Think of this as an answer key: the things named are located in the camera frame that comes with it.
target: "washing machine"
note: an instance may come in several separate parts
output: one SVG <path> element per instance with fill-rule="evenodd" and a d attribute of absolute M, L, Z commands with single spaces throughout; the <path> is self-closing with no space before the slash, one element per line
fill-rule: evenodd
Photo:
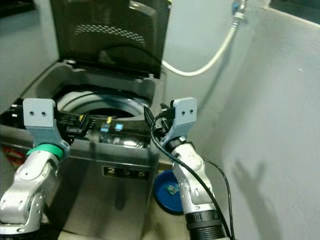
<path fill-rule="evenodd" d="M 19 114 L 21 101 L 54 99 L 58 123 L 75 133 L 58 183 L 47 192 L 49 221 L 88 239 L 139 240 L 159 159 L 144 107 L 159 112 L 164 99 L 170 2 L 50 4 L 59 58 L 1 115 L 2 151 L 22 164 L 33 140 Z"/>

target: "blue container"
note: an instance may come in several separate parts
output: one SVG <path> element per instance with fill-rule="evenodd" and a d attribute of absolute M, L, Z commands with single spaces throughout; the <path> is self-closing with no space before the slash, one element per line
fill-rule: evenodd
<path fill-rule="evenodd" d="M 173 215 L 184 213 L 179 184 L 172 170 L 160 173 L 155 178 L 153 189 L 155 200 L 164 211 Z"/>

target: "white hose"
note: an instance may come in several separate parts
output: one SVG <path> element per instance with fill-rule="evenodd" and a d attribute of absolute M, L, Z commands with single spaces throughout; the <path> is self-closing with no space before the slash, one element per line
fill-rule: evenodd
<path fill-rule="evenodd" d="M 237 31 L 237 27 L 238 25 L 233 25 L 228 33 L 228 35 L 226 36 L 223 44 L 221 45 L 221 47 L 219 48 L 219 50 L 216 52 L 216 54 L 213 56 L 213 58 L 202 68 L 196 70 L 196 71 L 190 71 L 190 72 L 185 72 L 185 71 L 181 71 L 178 70 L 176 68 L 174 68 L 173 66 L 171 66 L 169 63 L 162 61 L 162 65 L 168 69 L 169 71 L 183 76 L 183 77 L 194 77 L 200 74 L 203 74 L 205 71 L 209 70 L 219 59 L 220 57 L 224 54 L 224 52 L 226 51 L 226 49 L 228 48 L 231 40 L 233 39 L 236 31 Z"/>

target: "washing machine lid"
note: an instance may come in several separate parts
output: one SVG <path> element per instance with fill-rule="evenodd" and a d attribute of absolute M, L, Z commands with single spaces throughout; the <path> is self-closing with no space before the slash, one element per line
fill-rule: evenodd
<path fill-rule="evenodd" d="M 170 0 L 51 0 L 60 60 L 160 76 Z"/>

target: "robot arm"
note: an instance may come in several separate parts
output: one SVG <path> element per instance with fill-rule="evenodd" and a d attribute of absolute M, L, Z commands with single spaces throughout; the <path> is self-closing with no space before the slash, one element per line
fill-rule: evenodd
<path fill-rule="evenodd" d="M 172 101 L 170 107 L 164 104 L 161 106 L 162 113 L 156 118 L 145 108 L 145 120 L 153 131 L 152 140 L 162 152 L 166 151 L 176 157 L 196 173 L 213 194 L 211 182 L 205 173 L 204 161 L 196 153 L 193 145 L 186 140 L 189 130 L 197 120 L 197 100 L 188 97 Z M 156 125 L 156 120 L 160 118 L 161 125 Z M 223 226 L 226 226 L 221 219 L 223 216 L 219 214 L 200 182 L 177 162 L 173 163 L 173 173 L 179 183 L 190 239 L 229 240 L 223 229 Z"/>
<path fill-rule="evenodd" d="M 70 148 L 58 131 L 55 107 L 51 99 L 23 101 L 24 125 L 33 136 L 34 148 L 0 200 L 0 239 L 33 239 L 40 228 L 45 206 L 43 186 L 54 182 L 59 161 L 68 156 Z"/>

